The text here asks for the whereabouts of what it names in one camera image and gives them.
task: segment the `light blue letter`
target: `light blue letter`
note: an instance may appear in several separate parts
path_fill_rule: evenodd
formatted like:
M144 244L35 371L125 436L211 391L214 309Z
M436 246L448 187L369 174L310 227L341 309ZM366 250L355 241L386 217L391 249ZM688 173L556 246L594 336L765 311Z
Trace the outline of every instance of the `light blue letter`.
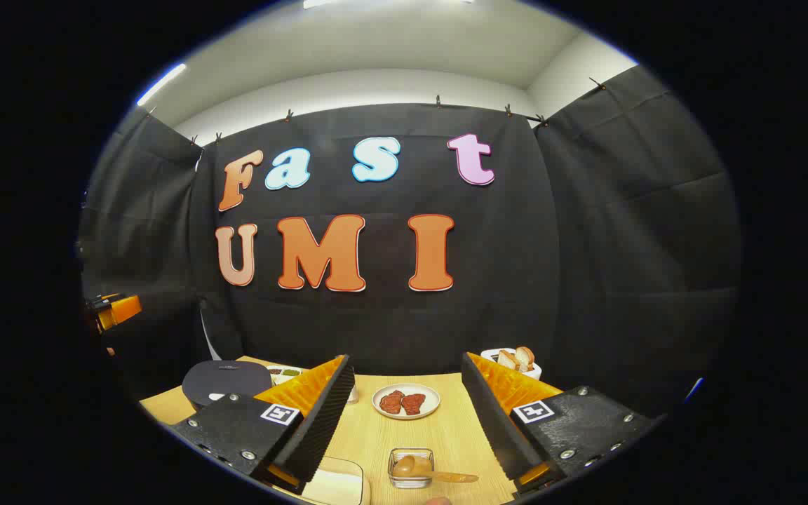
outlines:
M355 164L351 173L357 182L385 181L398 172L398 157L401 144L394 137L365 138L353 147L353 157L360 163Z
M264 185L267 189L300 188L311 178L307 164L311 152L303 147L289 149L273 158L273 170L267 173Z

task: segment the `table surface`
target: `table surface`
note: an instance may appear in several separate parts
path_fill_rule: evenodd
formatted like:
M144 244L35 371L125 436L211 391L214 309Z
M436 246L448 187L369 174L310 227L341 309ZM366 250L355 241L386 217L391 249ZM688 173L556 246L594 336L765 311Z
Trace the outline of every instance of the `table surface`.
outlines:
M239 361L278 365L243 356ZM513 501L516 487L494 458L478 417L463 387L461 374L436 376L356 375L357 403L345 406L326 457L360 464L370 481L375 505L423 505L427 499L446 496L451 502L494 504ZM398 383L417 383L435 389L442 397L438 409L422 419L392 419L376 412L372 394ZM192 404L177 386L140 402L155 419L175 424L193 415ZM396 447L426 447L435 453L436 469L474 473L475 483L432 482L424 489L397 489L388 474L389 454Z

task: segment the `black lid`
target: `black lid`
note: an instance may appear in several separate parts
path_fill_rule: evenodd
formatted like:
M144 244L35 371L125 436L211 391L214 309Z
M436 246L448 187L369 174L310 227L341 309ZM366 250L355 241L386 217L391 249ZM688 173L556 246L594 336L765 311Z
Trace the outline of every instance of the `black lid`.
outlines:
M272 386L270 372L250 361L202 361L182 380L182 392L196 410L219 399L212 394L255 396Z

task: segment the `black curtain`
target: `black curtain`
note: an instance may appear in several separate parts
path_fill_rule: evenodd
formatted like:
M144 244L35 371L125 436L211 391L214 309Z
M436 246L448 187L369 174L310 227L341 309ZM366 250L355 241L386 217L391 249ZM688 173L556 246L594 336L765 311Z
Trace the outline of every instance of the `black curtain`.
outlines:
M189 267L189 197L201 148L133 109L112 134L81 210L83 294L138 295L142 313L103 341L135 399L210 358Z
M725 167L676 96L642 67L603 84L535 128L561 265L546 382L657 415L727 336L741 233Z
M447 142L477 135L491 146L482 168L494 182L477 186L459 176ZM368 137L400 142L398 170L384 182L357 182L353 149ZM275 156L310 151L310 179L296 189L267 189ZM254 169L238 207L218 212L224 167L256 149ZM459 369L463 351L527 345L539 363L551 354L557 309L558 235L551 185L541 152L524 118L471 107L373 105L295 116L229 135L205 148L198 164L190 217L196 282L215 319L243 335L250 356L312 367L337 354L352 356L357 373L435 374ZM276 223L304 217L321 240L335 215L365 218L359 236L359 293L283 290L283 239ZM451 290L416 292L416 241L408 218L449 215L447 271ZM215 230L257 225L255 274L245 287L230 285L217 264ZM231 240L241 268L241 240ZM208 334L218 352L233 348Z

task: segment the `sliced meat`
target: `sliced meat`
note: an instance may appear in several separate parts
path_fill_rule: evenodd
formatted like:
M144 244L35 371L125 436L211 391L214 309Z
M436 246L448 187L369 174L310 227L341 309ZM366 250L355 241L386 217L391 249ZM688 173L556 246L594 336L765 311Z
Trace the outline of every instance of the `sliced meat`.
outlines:
M401 393L396 389L391 393L382 396L382 399L379 400L379 408L390 413L390 415L397 415L397 413L401 412L401 399L403 397L404 393Z
M426 402L426 394L408 394L401 399L401 405L404 406L404 412L407 415L418 415L419 406Z

